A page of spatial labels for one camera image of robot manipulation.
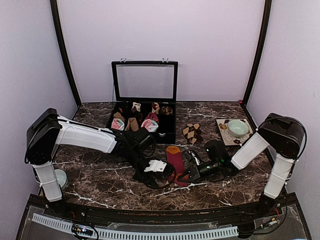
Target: round white object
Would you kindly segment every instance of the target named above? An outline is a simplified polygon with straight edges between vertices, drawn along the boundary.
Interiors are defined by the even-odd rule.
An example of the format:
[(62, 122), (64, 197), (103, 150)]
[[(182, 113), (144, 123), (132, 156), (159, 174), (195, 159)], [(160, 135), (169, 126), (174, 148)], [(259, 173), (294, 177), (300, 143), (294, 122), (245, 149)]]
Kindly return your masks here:
[(241, 138), (249, 132), (248, 125), (240, 120), (231, 120), (228, 122), (228, 128), (230, 135)]
[(61, 189), (64, 190), (68, 185), (67, 174), (65, 173), (65, 171), (63, 171), (61, 169), (56, 169), (54, 171), (55, 171), (55, 175), (56, 175), (56, 178), (58, 180), (58, 183), (59, 183)]

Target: white cable tray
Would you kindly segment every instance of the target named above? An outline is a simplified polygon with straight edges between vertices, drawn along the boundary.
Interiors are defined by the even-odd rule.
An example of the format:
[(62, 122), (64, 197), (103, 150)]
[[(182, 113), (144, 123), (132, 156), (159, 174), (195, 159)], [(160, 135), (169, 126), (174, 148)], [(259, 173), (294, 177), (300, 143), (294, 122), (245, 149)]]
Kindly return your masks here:
[[(71, 232), (73, 224), (69, 220), (59, 220), (49, 216), (34, 213), (32, 221), (67, 234), (73, 234)], [(99, 233), (100, 240), (215, 240), (236, 237), (239, 235), (238, 227), (236, 226), (204, 231), (169, 233), (117, 231), (99, 227), (95, 227), (95, 229)], [(82, 235), (81, 233), (78, 234), (80, 236), (88, 237), (84, 234)], [(94, 232), (90, 238), (96, 239), (97, 234)]]

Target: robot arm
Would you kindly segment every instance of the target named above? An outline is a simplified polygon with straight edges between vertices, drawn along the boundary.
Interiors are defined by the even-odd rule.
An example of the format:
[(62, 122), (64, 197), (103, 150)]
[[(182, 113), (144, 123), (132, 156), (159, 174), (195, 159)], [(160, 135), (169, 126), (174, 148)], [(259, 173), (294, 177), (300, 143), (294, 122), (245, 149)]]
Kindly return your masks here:
[(290, 179), (293, 165), (298, 159), (305, 129), (297, 120), (271, 113), (232, 157), (228, 155), (221, 142), (211, 140), (204, 145), (211, 161), (200, 162), (189, 167), (179, 178), (181, 182), (194, 182), (217, 172), (225, 176), (235, 176), (245, 168), (256, 156), (271, 146), (276, 151), (276, 158), (269, 177), (260, 197), (259, 210), (268, 212), (279, 196), (284, 184)]
[(59, 116), (55, 109), (49, 108), (27, 130), (25, 162), (30, 162), (34, 168), (49, 202), (63, 198), (52, 163), (59, 145), (80, 146), (121, 156), (136, 170), (135, 180), (157, 189), (157, 182), (145, 172), (149, 160), (143, 151), (152, 144), (155, 142), (145, 128), (131, 133), (93, 127)]
[(276, 150), (276, 158), (263, 193), (276, 199), (286, 181), (290, 179), (303, 137), (304, 130), (297, 121), (271, 113), (257, 132), (235, 153), (231, 163), (238, 170), (242, 170), (257, 155), (272, 146)]

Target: white wall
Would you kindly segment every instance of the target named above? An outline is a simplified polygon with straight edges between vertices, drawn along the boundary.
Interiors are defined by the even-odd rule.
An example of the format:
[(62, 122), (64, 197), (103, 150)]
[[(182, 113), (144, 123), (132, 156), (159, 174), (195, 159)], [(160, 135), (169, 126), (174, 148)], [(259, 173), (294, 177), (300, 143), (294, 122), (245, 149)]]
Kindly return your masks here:
[(320, 2), (274, 0), (248, 109), (260, 124), (269, 113), (301, 121), (305, 153), (288, 190), (296, 192), (313, 239), (320, 239)]
[(178, 101), (238, 101), (252, 68), (264, 0), (60, 0), (83, 102), (112, 100), (112, 61), (179, 62)]
[(76, 111), (59, 52), (49, 0), (0, 1), (0, 239), (16, 238), (30, 193), (26, 131), (47, 108)]

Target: brown marble surface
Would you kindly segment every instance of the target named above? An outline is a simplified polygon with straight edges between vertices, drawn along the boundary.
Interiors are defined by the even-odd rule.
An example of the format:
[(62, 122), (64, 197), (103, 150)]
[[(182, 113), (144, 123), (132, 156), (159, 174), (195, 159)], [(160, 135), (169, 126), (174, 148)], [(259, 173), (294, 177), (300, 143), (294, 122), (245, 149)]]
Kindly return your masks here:
[[(103, 128), (111, 109), (111, 103), (85, 103), (74, 120)], [(207, 161), (203, 144), (212, 139), (221, 139), (215, 119), (244, 117), (245, 113), (236, 102), (177, 102), (176, 146), (181, 151), (194, 149)], [(202, 143), (196, 142), (194, 146), (186, 143), (182, 129), (187, 123), (200, 123), (204, 139)], [(166, 147), (158, 144), (154, 157), (165, 161)], [(238, 149), (235, 146), (227, 147), (230, 155)], [(96, 150), (60, 146), (54, 165), (68, 176), (69, 185), (63, 191), (68, 202), (144, 211), (196, 210), (256, 202), (271, 172), (271, 165), (262, 153), (238, 175), (223, 181), (202, 181), (188, 187), (173, 184), (167, 189), (152, 190), (132, 179), (135, 172), (122, 158)], [(185, 168), (189, 165), (189, 162), (184, 162)]]

